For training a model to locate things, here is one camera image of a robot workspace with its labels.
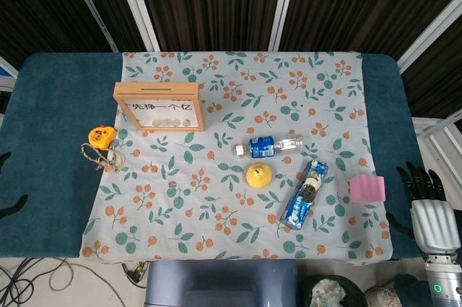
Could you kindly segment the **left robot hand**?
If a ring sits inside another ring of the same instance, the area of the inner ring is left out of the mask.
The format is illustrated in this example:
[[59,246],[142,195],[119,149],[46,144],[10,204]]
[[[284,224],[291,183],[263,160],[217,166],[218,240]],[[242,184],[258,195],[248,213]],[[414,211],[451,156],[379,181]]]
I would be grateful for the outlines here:
[[[4,163],[11,157],[12,153],[11,152],[5,152],[4,154],[1,155],[1,168],[3,168]],[[28,195],[23,194],[15,204],[13,204],[10,207],[6,207],[1,209],[0,211],[0,218],[3,219],[5,217],[11,216],[13,214],[18,213],[27,203],[28,200]]]

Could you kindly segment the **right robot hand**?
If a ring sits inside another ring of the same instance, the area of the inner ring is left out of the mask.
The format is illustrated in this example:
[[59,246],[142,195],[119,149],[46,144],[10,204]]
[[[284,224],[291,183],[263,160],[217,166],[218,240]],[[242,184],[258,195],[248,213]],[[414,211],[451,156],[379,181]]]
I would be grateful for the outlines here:
[[404,185],[412,226],[402,225],[392,213],[386,212],[389,225],[416,241],[422,254],[455,253],[461,247],[456,215],[439,175],[410,162],[396,170]]

